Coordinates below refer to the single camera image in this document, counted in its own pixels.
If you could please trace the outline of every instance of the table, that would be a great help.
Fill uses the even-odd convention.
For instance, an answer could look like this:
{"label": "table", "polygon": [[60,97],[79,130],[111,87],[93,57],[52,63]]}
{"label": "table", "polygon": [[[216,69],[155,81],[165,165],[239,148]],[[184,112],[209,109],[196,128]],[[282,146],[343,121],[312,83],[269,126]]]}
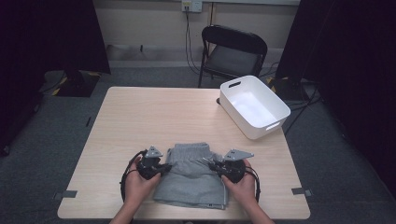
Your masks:
{"label": "table", "polygon": [[[60,218],[113,218],[122,205],[120,179],[128,160],[155,146],[166,152],[175,143],[207,142],[225,155],[231,148],[253,152],[259,174],[260,206],[274,219],[305,219],[310,211],[281,129],[247,139],[221,105],[219,90],[112,87],[100,108],[67,190]],[[247,219],[234,198],[225,210],[155,203],[149,196],[135,219]]]}

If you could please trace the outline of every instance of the person's left hand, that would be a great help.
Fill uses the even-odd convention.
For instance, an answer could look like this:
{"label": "person's left hand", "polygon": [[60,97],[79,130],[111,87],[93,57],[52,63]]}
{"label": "person's left hand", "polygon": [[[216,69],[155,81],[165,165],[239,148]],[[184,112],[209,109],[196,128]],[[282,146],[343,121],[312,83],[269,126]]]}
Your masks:
{"label": "person's left hand", "polygon": [[[130,170],[136,170],[136,165],[140,160],[140,157],[136,158]],[[141,204],[160,183],[160,179],[161,174],[156,174],[150,180],[147,180],[137,171],[129,173],[125,181],[125,203]]]}

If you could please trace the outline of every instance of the forearm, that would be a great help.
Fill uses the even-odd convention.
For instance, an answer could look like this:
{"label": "forearm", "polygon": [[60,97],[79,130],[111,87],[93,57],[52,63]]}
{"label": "forearm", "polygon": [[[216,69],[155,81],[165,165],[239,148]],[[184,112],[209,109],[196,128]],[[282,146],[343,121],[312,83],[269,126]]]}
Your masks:
{"label": "forearm", "polygon": [[247,215],[253,224],[274,224],[275,222],[267,216],[256,202],[243,205]]}
{"label": "forearm", "polygon": [[139,203],[125,203],[110,224],[129,224],[139,208]]}

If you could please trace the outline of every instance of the black chair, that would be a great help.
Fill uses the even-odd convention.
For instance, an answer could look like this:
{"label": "black chair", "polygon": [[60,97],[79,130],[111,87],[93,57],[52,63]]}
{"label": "black chair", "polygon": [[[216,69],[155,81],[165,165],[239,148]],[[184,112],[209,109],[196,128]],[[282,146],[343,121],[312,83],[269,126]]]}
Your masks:
{"label": "black chair", "polygon": [[[206,26],[202,31],[204,52],[198,88],[204,72],[213,76],[234,79],[252,75],[262,70],[267,44],[258,35],[221,25]],[[215,47],[210,52],[209,44]]]}

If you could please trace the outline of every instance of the chair backrest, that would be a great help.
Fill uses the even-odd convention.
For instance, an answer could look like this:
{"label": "chair backrest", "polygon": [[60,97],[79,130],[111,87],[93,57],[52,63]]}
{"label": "chair backrest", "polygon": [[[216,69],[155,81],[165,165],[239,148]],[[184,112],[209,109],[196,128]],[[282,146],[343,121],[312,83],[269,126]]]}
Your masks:
{"label": "chair backrest", "polygon": [[221,25],[206,26],[202,31],[202,39],[206,49],[206,42],[208,42],[261,55],[266,55],[268,50],[267,44],[258,35]]}

